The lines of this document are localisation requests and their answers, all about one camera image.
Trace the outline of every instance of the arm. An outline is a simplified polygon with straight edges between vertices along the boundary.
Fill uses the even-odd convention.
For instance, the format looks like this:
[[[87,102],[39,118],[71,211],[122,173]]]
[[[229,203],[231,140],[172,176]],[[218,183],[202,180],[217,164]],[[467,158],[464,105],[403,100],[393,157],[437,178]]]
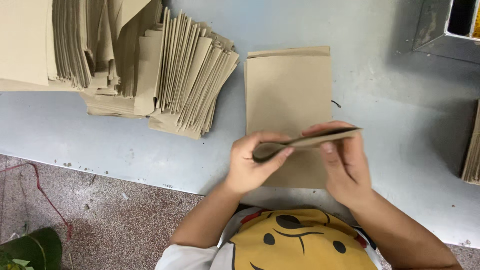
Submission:
[[[318,124],[303,135],[345,126],[352,125]],[[372,189],[360,133],[324,143],[319,151],[328,173],[326,189],[350,209],[394,269],[462,269],[440,239]]]
[[[285,140],[289,140],[286,135],[255,132],[235,141],[230,152],[230,172],[225,181],[188,213],[173,233],[170,245],[216,246],[240,199],[261,186],[293,152],[293,148],[286,148],[270,161],[258,164],[252,159],[253,150],[261,142]]]

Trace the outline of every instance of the paper bag pile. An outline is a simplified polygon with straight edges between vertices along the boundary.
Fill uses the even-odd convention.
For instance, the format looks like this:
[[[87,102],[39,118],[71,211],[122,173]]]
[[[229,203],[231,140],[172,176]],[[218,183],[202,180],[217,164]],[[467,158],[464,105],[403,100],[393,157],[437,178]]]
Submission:
[[[331,120],[330,47],[249,52],[244,64],[247,134],[278,131],[292,138]],[[319,154],[297,150],[266,186],[324,188]]]
[[[159,58],[153,39],[161,37],[147,30],[140,39],[134,113],[150,115],[152,129],[198,139],[212,126],[216,98],[240,62],[239,55],[233,41],[184,13],[172,19],[165,8],[162,28]],[[150,60],[151,55],[157,61]]]
[[[195,139],[209,131],[239,63],[233,41],[161,0],[27,2],[0,10],[1,91],[75,91],[88,114],[150,115],[150,128]]]
[[[463,167],[462,180],[471,184],[480,184],[480,99],[477,101],[477,116]]]
[[[106,0],[13,1],[0,13],[6,41],[0,44],[2,91],[108,86],[108,52],[105,41],[98,40],[104,20],[108,22]]]

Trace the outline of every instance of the fingernail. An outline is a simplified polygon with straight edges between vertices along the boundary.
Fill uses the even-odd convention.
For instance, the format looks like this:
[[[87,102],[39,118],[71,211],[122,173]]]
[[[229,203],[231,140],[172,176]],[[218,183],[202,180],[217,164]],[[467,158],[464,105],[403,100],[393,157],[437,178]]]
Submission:
[[[331,153],[333,153],[333,150],[335,149],[335,145],[332,142],[326,142],[326,143],[322,144],[322,149],[327,154],[331,154]]]
[[[287,147],[284,151],[285,151],[285,152],[284,152],[284,153],[285,153],[285,156],[288,157],[289,155],[291,155],[291,154],[293,153],[293,151],[295,151],[295,148],[293,148],[293,147]]]

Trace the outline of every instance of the metal table surface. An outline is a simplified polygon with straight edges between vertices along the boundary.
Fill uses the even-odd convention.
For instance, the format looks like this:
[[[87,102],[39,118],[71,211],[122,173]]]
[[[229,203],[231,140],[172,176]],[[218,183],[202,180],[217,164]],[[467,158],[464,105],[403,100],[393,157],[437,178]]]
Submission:
[[[420,0],[177,0],[194,20],[248,51],[329,45],[333,118],[363,127],[375,190],[447,243],[480,247],[480,186],[460,170],[480,66],[412,52]],[[205,195],[245,133],[243,66],[221,91],[211,132],[195,141],[147,119],[88,116],[66,92],[0,92],[0,153]],[[261,187],[244,203],[319,207],[351,221],[324,190]]]

